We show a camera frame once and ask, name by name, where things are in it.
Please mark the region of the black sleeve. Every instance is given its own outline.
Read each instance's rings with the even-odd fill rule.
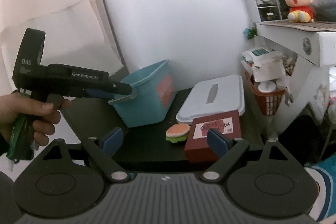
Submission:
[[[0,156],[3,153],[6,153],[8,149],[9,149],[9,144],[5,141],[3,136],[0,134]]]

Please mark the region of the woven mat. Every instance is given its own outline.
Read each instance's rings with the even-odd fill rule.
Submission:
[[[336,22],[290,22],[289,20],[281,20],[281,21],[272,21],[272,22],[260,22],[260,25],[268,25],[268,26],[279,26],[279,27],[288,27],[293,29],[298,29],[302,31],[308,32],[336,32]]]

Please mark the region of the red sticker on bin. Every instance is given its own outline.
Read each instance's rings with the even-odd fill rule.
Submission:
[[[163,108],[166,108],[173,96],[174,87],[173,80],[170,75],[166,75],[157,85],[156,91],[160,97]]]

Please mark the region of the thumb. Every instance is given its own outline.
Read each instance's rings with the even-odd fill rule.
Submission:
[[[53,103],[43,103],[19,94],[13,94],[10,100],[10,108],[16,113],[35,116],[45,116],[54,110]]]

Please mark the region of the white round lid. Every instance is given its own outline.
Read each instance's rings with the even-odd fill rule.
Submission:
[[[258,90],[263,93],[269,93],[277,90],[277,85],[273,81],[261,82],[258,85]]]
[[[230,75],[197,83],[176,115],[179,123],[191,124],[193,119],[222,112],[245,111],[243,79]]]

